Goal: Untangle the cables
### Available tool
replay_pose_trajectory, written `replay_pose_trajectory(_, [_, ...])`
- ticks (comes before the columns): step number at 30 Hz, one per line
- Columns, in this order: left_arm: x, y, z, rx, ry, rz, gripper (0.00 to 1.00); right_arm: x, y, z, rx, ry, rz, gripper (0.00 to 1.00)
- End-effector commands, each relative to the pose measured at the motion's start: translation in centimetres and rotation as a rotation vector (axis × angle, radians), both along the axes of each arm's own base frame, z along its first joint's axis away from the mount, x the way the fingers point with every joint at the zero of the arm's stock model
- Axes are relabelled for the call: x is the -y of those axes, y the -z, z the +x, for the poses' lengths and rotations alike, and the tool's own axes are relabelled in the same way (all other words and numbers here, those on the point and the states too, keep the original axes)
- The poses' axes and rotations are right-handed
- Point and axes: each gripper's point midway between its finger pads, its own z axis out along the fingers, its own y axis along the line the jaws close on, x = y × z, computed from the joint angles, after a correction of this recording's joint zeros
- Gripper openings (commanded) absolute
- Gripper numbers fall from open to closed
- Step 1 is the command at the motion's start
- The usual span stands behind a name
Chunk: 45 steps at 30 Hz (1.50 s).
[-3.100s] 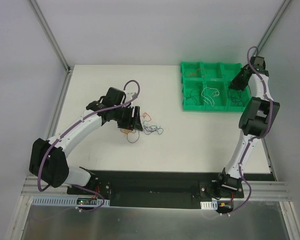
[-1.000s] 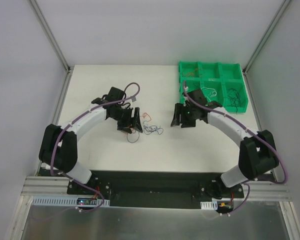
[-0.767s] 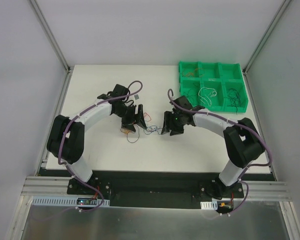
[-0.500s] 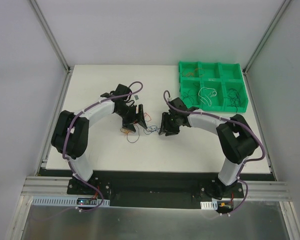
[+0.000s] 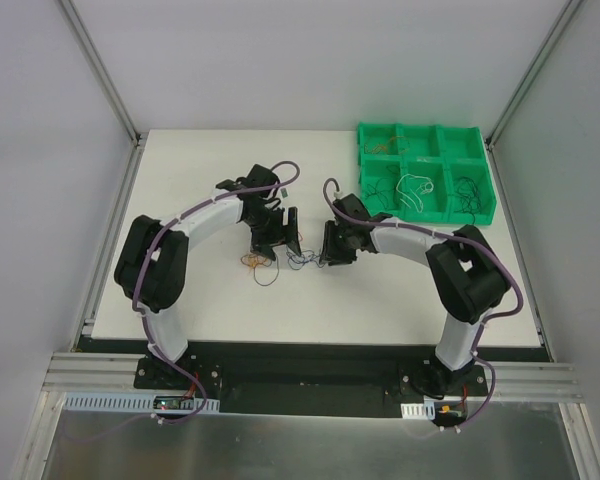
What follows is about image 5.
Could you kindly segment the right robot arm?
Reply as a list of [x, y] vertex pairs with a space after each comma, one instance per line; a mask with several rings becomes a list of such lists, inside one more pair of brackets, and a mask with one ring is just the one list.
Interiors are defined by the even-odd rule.
[[512, 287], [480, 230], [465, 225], [438, 238], [387, 213], [370, 215], [354, 194], [330, 207], [335, 218], [325, 223], [322, 264], [349, 265], [359, 252], [368, 252], [401, 257], [430, 270], [446, 319], [429, 362], [410, 376], [411, 387], [433, 398], [456, 392], [475, 365], [482, 323]]

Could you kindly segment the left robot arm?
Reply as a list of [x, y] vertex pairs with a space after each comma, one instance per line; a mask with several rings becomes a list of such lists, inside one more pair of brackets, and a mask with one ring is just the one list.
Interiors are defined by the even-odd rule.
[[280, 197], [299, 176], [293, 161], [270, 168], [256, 164], [168, 220], [140, 215], [131, 223], [114, 281], [140, 316], [149, 351], [161, 359], [156, 375], [168, 388], [182, 388], [191, 377], [190, 363], [181, 358], [188, 340], [174, 310], [185, 287], [189, 252], [220, 230], [243, 223], [251, 232], [252, 255], [276, 264], [279, 246], [300, 254], [298, 209], [284, 207]]

